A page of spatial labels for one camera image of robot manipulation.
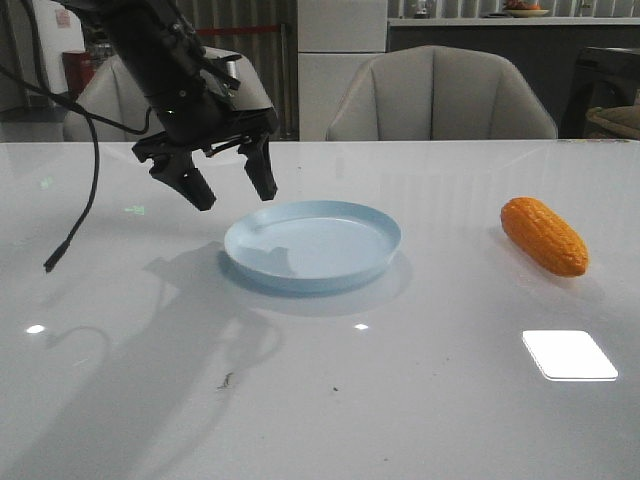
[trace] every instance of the glossy table surface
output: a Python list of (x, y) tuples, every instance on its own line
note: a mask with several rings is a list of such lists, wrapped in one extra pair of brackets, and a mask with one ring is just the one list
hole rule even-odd
[[(360, 288), (269, 291), (222, 242), (260, 202), (235, 152), (194, 155), (201, 213), (103, 144), (0, 144), (0, 480), (640, 478), (640, 144), (273, 143), (285, 203), (393, 217)], [(535, 196), (589, 246), (546, 273), (501, 206)], [(549, 381), (526, 330), (588, 332), (615, 381)]]

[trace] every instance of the floor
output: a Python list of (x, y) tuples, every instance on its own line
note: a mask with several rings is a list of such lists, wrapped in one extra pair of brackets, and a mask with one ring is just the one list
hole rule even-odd
[(62, 107), (0, 112), (0, 142), (62, 142)]

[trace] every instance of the chair backrest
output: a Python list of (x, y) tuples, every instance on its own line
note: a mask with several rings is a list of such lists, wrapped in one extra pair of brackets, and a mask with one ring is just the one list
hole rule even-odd
[[(205, 47), (207, 57), (225, 57), (234, 54), (227, 50)], [(272, 107), (271, 100), (258, 79), (251, 62), (242, 57), (236, 62), (241, 86), (233, 97), (238, 110)], [(141, 129), (149, 104), (120, 57), (107, 59), (78, 97), (78, 103), (87, 111), (109, 118), (127, 126)], [(95, 122), (101, 142), (131, 142), (142, 136), (124, 132), (116, 127)], [(149, 131), (143, 136), (161, 132), (162, 125), (152, 112)], [(63, 138), (66, 141), (89, 142), (91, 134), (86, 121), (77, 113), (69, 112), (63, 121)]]
[(365, 62), (327, 132), (327, 140), (535, 138), (557, 138), (556, 125), (511, 62), (441, 46)]

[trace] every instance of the light blue plate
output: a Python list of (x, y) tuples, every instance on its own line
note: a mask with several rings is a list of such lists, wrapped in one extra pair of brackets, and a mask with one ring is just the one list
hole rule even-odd
[(224, 248), (247, 277), (277, 289), (330, 292), (381, 274), (400, 244), (388, 215), (355, 203), (276, 205), (240, 219)]

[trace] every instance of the robotic arm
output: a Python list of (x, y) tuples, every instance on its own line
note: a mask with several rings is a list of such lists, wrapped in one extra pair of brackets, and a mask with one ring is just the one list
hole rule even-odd
[(278, 120), (270, 106), (234, 107), (242, 81), (235, 69), (239, 55), (206, 58), (195, 31), (171, 0), (57, 1), (85, 25), (104, 30), (164, 126), (164, 132), (133, 147), (141, 162), (153, 161), (153, 178), (208, 210), (215, 196), (191, 152), (212, 156), (238, 146), (260, 198), (274, 198), (268, 137)]

